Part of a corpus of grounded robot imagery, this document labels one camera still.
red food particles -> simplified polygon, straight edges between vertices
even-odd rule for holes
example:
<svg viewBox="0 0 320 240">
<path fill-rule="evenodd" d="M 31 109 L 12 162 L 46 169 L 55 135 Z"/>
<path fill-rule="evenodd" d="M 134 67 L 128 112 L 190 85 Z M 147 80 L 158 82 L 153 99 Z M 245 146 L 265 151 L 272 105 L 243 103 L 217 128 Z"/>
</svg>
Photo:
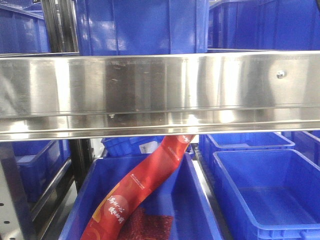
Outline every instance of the red food particles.
<svg viewBox="0 0 320 240">
<path fill-rule="evenodd" d="M 147 215 L 138 207 L 121 228 L 117 240 L 168 240 L 172 216 Z"/>
</svg>

stainless steel rail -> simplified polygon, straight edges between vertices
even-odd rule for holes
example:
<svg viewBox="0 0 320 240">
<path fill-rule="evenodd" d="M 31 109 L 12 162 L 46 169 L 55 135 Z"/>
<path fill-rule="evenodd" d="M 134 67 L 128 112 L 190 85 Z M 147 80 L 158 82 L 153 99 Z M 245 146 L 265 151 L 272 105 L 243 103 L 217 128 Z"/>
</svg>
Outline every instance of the stainless steel rail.
<svg viewBox="0 0 320 240">
<path fill-rule="evenodd" d="M 320 51 L 0 58 L 0 141 L 320 127 Z"/>
</svg>

bin handle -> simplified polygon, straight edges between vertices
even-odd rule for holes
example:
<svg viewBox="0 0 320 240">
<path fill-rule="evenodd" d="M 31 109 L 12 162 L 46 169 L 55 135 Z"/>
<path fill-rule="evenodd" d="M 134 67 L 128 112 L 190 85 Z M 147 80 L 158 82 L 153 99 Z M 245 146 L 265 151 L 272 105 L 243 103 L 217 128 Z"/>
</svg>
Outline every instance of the bin handle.
<svg viewBox="0 0 320 240">
<path fill-rule="evenodd" d="M 300 232 L 300 235 L 302 240 L 318 240 L 320 239 L 320 230 L 304 230 Z"/>
</svg>

white label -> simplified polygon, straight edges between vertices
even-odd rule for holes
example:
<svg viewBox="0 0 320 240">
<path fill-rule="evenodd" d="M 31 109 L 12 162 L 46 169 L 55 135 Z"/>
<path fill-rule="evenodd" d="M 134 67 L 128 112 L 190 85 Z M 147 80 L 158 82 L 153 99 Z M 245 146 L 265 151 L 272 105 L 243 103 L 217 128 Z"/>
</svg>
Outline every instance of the white label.
<svg viewBox="0 0 320 240">
<path fill-rule="evenodd" d="M 147 142 L 145 144 L 139 145 L 140 152 L 142 154 L 151 154 L 157 149 L 157 147 L 158 147 L 157 141 L 151 141 L 151 142 Z"/>
</svg>

metal upright post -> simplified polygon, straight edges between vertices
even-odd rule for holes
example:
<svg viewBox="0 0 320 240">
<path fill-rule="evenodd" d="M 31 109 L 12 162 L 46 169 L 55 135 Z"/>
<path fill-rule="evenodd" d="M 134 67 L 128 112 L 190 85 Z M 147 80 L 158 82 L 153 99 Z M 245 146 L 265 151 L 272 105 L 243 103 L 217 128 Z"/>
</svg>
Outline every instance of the metal upright post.
<svg viewBox="0 0 320 240">
<path fill-rule="evenodd" d="M 71 162 L 77 191 L 80 190 L 91 163 L 93 162 L 89 139 L 69 140 Z"/>
<path fill-rule="evenodd" d="M 36 232 L 11 143 L 0 143 L 0 236 L 35 240 Z"/>
<path fill-rule="evenodd" d="M 53 53 L 78 52 L 75 8 L 72 0 L 41 0 Z"/>
</svg>

